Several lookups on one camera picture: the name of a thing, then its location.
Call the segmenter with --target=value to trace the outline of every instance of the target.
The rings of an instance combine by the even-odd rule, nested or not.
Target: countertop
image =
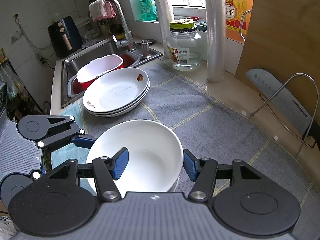
[[[155,43],[150,47],[163,52],[162,44]],[[61,112],[62,61],[63,60],[58,60],[55,66],[51,94],[51,115],[59,115]],[[155,59],[143,66],[146,67],[161,61],[169,66],[172,64],[171,59],[160,57],[159,59]],[[221,82],[209,82],[206,78],[206,61],[202,61],[198,69],[191,72],[181,72],[181,74],[186,78],[193,80],[220,101],[247,117],[262,104],[257,92],[235,79],[234,75],[228,72],[225,72],[224,78]],[[251,120],[263,129],[271,138],[275,138],[277,142],[292,155],[292,158],[296,159],[297,163],[303,167],[307,174],[314,180],[314,183],[320,187],[320,152],[317,145],[313,149],[304,146],[300,155],[295,158],[294,156],[299,149],[300,141],[291,135],[278,122],[267,107],[260,110],[254,117],[252,117]]]

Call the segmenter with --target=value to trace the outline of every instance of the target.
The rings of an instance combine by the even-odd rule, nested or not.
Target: faucet
[[[104,1],[105,2],[111,2],[116,6],[116,8],[118,10],[118,13],[119,13],[119,16],[120,16],[120,19],[121,19],[121,25],[122,25],[122,28],[124,30],[124,37],[125,37],[126,41],[117,42],[117,46],[120,47],[120,48],[128,46],[129,50],[136,49],[136,47],[135,47],[135,45],[133,43],[132,34],[129,31],[129,28],[127,26],[127,22],[125,21],[124,14],[122,12],[122,9],[121,9],[121,6],[120,6],[119,2],[117,0],[104,0]]]

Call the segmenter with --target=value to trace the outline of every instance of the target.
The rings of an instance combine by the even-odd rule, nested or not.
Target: gray dish mat
[[[182,147],[198,158],[209,157],[222,164],[242,159],[298,199],[301,215],[293,235],[303,240],[320,237],[320,191],[289,152],[248,118],[166,64],[155,64],[144,70],[150,79],[150,90],[129,113],[114,118],[96,117],[86,111],[81,98],[66,107],[61,115],[75,116],[77,124],[95,137],[121,122],[154,120],[171,128]],[[85,163],[88,152],[88,149],[68,145],[52,153],[52,167],[70,158]],[[81,185],[92,192],[86,180],[82,180]],[[192,186],[193,182],[182,169],[176,191],[187,195]],[[217,181],[214,195],[228,186],[228,181]]]

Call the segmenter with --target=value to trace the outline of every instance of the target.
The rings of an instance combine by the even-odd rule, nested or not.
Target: glass jar
[[[172,66],[177,70],[190,71],[200,65],[201,36],[198,34],[197,26],[194,25],[193,21],[184,22],[184,26],[180,26],[176,22],[170,23],[171,34],[166,39],[170,57],[173,61]]]

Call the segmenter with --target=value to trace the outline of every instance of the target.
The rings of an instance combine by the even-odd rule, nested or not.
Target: white bowl
[[[183,149],[175,133],[149,120],[120,123],[105,131],[93,144],[87,163],[101,156],[112,157],[122,147],[129,150],[129,162],[115,181],[121,196],[127,191],[168,192],[174,189],[183,165]],[[95,191],[93,179],[88,179]]]
[[[79,69],[77,73],[78,82],[86,83],[94,80],[111,70],[119,68],[122,64],[123,59],[116,54],[98,57]]]
[[[90,113],[90,114],[93,114],[93,115],[96,115],[96,116],[105,116],[105,115],[111,115],[111,114],[117,114],[119,112],[122,112],[124,110],[127,110],[128,108],[132,107],[133,105],[137,106],[141,101],[142,99],[145,97],[145,95],[148,93],[149,91],[149,88],[150,88],[150,82],[148,83],[148,86],[146,87],[146,89],[144,90],[143,94],[137,98],[135,101],[131,102],[130,104],[128,104],[127,106],[124,106],[118,110],[115,110],[115,111],[112,111],[112,112],[105,112],[105,113],[95,113],[95,112],[92,112],[90,110],[87,109],[87,111]]]
[[[115,111],[139,98],[148,84],[148,75],[141,69],[117,69],[101,76],[87,88],[83,104],[95,113]]]
[[[95,116],[100,116],[100,117],[116,117],[116,116],[120,116],[120,115],[126,114],[127,112],[130,112],[131,110],[136,108],[138,106],[138,104],[140,104],[140,102],[143,100],[143,98],[148,93],[149,88],[150,88],[150,84],[147,86],[146,91],[141,95],[140,98],[138,98],[132,104],[130,104],[130,105],[126,106],[125,108],[122,108],[122,109],[120,109],[120,110],[118,110],[116,112],[105,113],[105,114],[97,114],[97,113],[94,113],[94,112],[89,112],[89,113],[93,114]]]

